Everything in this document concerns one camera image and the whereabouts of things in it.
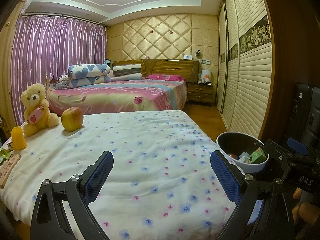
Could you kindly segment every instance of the blue gripper pad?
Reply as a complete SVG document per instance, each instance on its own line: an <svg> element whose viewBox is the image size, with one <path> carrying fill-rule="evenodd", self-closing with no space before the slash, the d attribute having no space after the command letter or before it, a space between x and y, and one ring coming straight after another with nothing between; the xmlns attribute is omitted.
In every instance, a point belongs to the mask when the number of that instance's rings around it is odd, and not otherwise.
<svg viewBox="0 0 320 240"><path fill-rule="evenodd" d="M240 185L236 181L235 177L216 152L212 152L210 163L229 200L235 202L236 205L239 205L241 201Z"/></svg>
<svg viewBox="0 0 320 240"><path fill-rule="evenodd" d="M293 138L288 139L287 145L301 155L305 156L309 154L308 147Z"/></svg>
<svg viewBox="0 0 320 240"><path fill-rule="evenodd" d="M83 201L86 205L94 202L105 183L108 175L110 174L113 167L113 156L108 153L104 159L98 164L98 167L89 178L87 184L84 187L84 198Z"/></svg>

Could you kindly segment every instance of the curtain rod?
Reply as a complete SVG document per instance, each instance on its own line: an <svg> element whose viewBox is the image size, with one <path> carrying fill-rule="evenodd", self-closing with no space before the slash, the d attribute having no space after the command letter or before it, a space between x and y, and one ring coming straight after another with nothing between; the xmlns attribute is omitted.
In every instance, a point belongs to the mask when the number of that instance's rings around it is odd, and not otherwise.
<svg viewBox="0 0 320 240"><path fill-rule="evenodd" d="M71 19L76 19L76 20L81 20L81 21L84 21L84 22L89 22L89 23L94 23L94 24L97 24L97 25L101 25L103 27L106 27L107 29L108 28L111 28L111 26L109 25L105 25L105 24L102 24L102 23L98 23L98 22L95 22L95 21L92 21L92 20L88 20L88 19L84 19L84 18L81 18L81 17L77 17L77 16L72 16L72 15L67 15L67 14L56 14L56 13L42 13L42 12L27 12L27 13L24 13L22 15L22 17L26 17L26 16L38 16L38 15L42 15L42 16L51 16L51 17L64 17L64 18L71 18Z"/></svg>

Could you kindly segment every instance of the pink bedsheet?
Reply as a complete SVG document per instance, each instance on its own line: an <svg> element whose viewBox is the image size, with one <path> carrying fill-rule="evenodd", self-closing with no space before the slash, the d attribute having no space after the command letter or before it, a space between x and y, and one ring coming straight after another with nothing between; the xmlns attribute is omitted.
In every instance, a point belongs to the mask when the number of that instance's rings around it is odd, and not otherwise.
<svg viewBox="0 0 320 240"><path fill-rule="evenodd" d="M84 114L181 110L187 101L182 81L132 80L102 83L47 93L49 108L61 115L79 106Z"/></svg>

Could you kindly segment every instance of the floral bedsheet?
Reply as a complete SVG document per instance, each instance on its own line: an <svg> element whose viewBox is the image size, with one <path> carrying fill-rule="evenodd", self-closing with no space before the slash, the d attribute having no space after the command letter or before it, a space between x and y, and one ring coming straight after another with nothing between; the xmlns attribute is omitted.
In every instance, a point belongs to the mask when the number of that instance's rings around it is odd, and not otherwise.
<svg viewBox="0 0 320 240"><path fill-rule="evenodd" d="M73 106L80 107L84 114L181 110L187 101L187 85L185 81L120 81L49 89L47 99L58 115Z"/></svg>
<svg viewBox="0 0 320 240"><path fill-rule="evenodd" d="M28 225L44 179L82 174L104 151L114 166L89 208L111 240L214 239L236 206L210 165L219 147L183 111L91 114L78 131L60 124L26 141L0 199Z"/></svg>

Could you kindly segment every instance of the white bedsheet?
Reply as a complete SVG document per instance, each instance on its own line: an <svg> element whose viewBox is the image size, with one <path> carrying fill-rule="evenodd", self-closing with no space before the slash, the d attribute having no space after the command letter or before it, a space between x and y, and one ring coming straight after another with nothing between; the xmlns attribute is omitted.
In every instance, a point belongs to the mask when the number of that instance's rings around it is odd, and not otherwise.
<svg viewBox="0 0 320 240"><path fill-rule="evenodd" d="M236 206L210 166L218 146L182 111L86 115L77 132L60 124L26 141L0 198L28 225L44 179L82 174L105 150L114 167L89 208L111 240L213 239Z"/></svg>

